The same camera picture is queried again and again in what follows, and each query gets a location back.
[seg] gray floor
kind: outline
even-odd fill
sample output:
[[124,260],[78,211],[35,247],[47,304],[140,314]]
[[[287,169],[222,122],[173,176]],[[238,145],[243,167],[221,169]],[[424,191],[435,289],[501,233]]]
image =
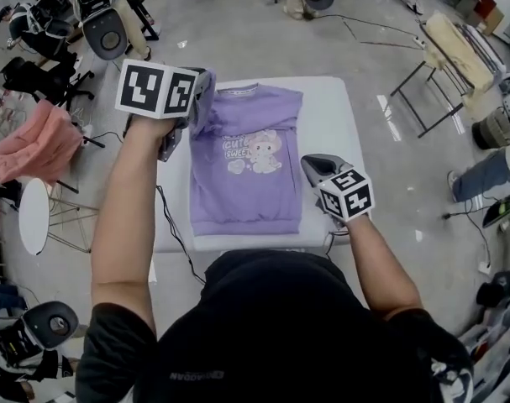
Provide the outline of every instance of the gray floor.
[[[444,212],[461,212],[451,204],[446,174],[463,170],[485,154],[471,142],[471,123],[466,112],[449,119],[432,133],[418,139],[418,123],[396,98],[384,110],[389,93],[422,59],[422,52],[397,47],[360,44],[360,41],[392,42],[413,46],[411,37],[390,29],[349,21],[358,40],[339,18],[299,22],[288,18],[280,0],[147,0],[145,5],[163,24],[159,42],[150,45],[154,61],[169,65],[212,67],[220,81],[271,76],[336,76],[344,80],[354,110],[365,167],[373,180],[376,210],[373,219],[421,292],[424,305],[440,325],[461,332],[476,314],[474,299],[486,280],[477,271],[486,257],[481,235],[466,216],[443,222]],[[440,0],[425,0],[426,15],[435,9],[451,13]],[[341,13],[418,33],[415,16],[398,0],[335,0],[328,13]],[[510,68],[504,44],[493,43]],[[86,44],[79,45],[86,52]],[[122,133],[126,115],[113,109],[118,71],[112,63],[87,52],[83,69],[97,73],[89,81],[97,94],[92,103],[82,98],[74,108],[84,107],[83,119],[92,119],[94,135],[113,130]],[[447,105],[426,86],[427,71],[407,86],[408,96],[427,121],[435,121]],[[489,92],[477,106],[482,118],[499,105],[497,91]],[[62,197],[99,205],[104,184],[119,143],[112,135],[103,138],[106,149],[89,146],[74,160],[71,182],[81,194]],[[502,196],[510,186],[493,192]],[[481,212],[473,215],[481,221]],[[93,222],[87,222],[92,237]],[[79,228],[68,223],[57,227],[65,238],[82,243]],[[495,268],[510,263],[510,232],[485,231]],[[90,317],[90,256],[50,241],[38,257],[26,253],[18,235],[18,217],[3,217],[3,239],[8,273],[33,289],[40,301],[69,303],[83,322]],[[195,265],[204,270],[218,253],[195,254]],[[359,298],[350,249],[337,247],[334,262],[346,273]],[[194,306],[200,285],[192,278],[181,254],[155,256],[155,282],[151,284],[156,323],[163,332]],[[74,355],[81,344],[71,347]]]

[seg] pink cloth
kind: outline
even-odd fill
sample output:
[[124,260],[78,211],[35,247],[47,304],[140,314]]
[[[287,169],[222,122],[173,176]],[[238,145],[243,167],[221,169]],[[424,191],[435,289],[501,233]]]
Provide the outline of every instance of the pink cloth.
[[31,118],[0,142],[0,183],[24,175],[54,185],[81,141],[70,114],[40,100]]

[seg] white table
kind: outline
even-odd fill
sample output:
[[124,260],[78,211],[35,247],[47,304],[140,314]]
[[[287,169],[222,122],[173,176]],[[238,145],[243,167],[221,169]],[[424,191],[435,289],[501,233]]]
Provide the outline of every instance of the white table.
[[[50,214],[50,201],[52,201],[53,204],[60,203],[70,206],[71,208],[63,211],[60,207],[60,212]],[[92,211],[92,213],[84,217],[80,217],[78,213],[80,209],[88,209]],[[55,222],[53,224],[50,223],[50,217],[59,216],[70,211],[76,211],[77,217]],[[77,203],[51,197],[47,191],[45,183],[38,178],[34,178],[24,188],[23,195],[21,196],[21,203],[19,205],[19,234],[21,235],[21,240],[25,249],[27,249],[29,254],[32,255],[38,255],[44,250],[47,238],[52,238],[53,240],[63,243],[77,251],[90,253],[88,246],[81,248],[71,242],[68,242],[56,234],[51,233],[50,227],[72,221],[81,221],[84,218],[95,217],[96,215],[97,209],[94,207],[83,206]],[[80,229],[83,240],[86,242],[85,234],[81,226]]]
[[[363,156],[354,114],[344,83],[327,76],[282,77],[224,82],[218,89],[248,86],[256,82],[303,92],[303,105],[297,119],[300,158],[305,154],[335,154],[364,170]],[[299,234],[260,236],[193,236],[189,221],[189,177],[191,152],[188,133],[167,163],[159,162],[157,183],[163,187],[172,218],[188,250],[221,251],[255,248],[317,248],[324,245],[334,224],[315,207],[317,197],[302,171],[302,221]],[[163,203],[155,197],[155,252],[180,252],[163,215]]]

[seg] hand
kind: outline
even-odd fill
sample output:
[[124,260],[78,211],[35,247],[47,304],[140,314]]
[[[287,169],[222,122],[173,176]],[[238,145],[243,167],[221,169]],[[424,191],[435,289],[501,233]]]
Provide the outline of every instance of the hand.
[[135,131],[147,139],[162,140],[176,125],[176,118],[154,119],[134,115],[128,133]]

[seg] metal rack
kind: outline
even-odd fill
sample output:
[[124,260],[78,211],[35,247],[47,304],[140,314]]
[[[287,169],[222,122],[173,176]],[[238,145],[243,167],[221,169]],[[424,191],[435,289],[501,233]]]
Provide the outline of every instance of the metal rack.
[[[456,66],[454,61],[449,58],[447,53],[436,43],[436,41],[430,36],[430,34],[426,31],[426,28],[424,27],[426,25],[426,22],[422,22],[419,24],[419,27],[421,31],[423,31],[423,34],[427,37],[427,39],[436,47],[436,49],[441,52],[443,57],[447,60],[446,65],[444,65],[444,68],[442,69],[442,72],[447,75],[447,77],[450,79],[451,83],[455,86],[456,90],[460,94],[460,97],[463,97],[466,94],[469,94],[473,90],[475,90],[475,85],[473,82],[471,82]],[[495,76],[498,72],[498,68],[496,65],[496,62],[489,56],[488,52],[486,52],[486,49],[482,44],[476,39],[476,37],[471,34],[467,27],[463,24],[455,24],[455,27],[458,29],[458,31],[464,36],[464,38],[467,40],[467,42],[471,45],[471,48],[475,51],[477,56],[482,60],[482,62],[486,65],[487,69]],[[491,52],[493,52],[499,60],[501,60],[496,52],[490,47],[489,49]],[[421,127],[423,128],[423,131],[419,134],[419,138],[422,138],[426,133],[431,131],[433,128],[440,125],[445,119],[452,117],[455,113],[457,113],[461,108],[463,108],[464,103],[460,101],[459,104],[456,106],[453,104],[453,102],[450,100],[448,94],[444,91],[444,89],[441,87],[441,85],[436,81],[434,78],[434,73],[437,69],[433,68],[430,72],[429,77],[427,78],[426,82],[432,81],[436,87],[439,89],[441,94],[443,95],[444,99],[447,101],[447,103],[450,105],[450,110],[441,117],[438,121],[436,121],[434,124],[427,127],[427,125],[424,123],[424,121],[421,119],[419,114],[417,113],[417,110],[415,107],[413,107],[413,104],[409,101],[409,99],[406,97],[404,92],[402,91],[402,87],[407,84],[407,82],[424,66],[426,65],[426,61],[421,61],[419,65],[415,68],[415,70],[412,71],[412,73],[404,79],[404,81],[390,94],[390,97],[394,97],[395,94],[399,93],[406,102],[406,104],[409,106],[409,108],[412,110],[413,116],[418,120],[419,124],[421,124]]]

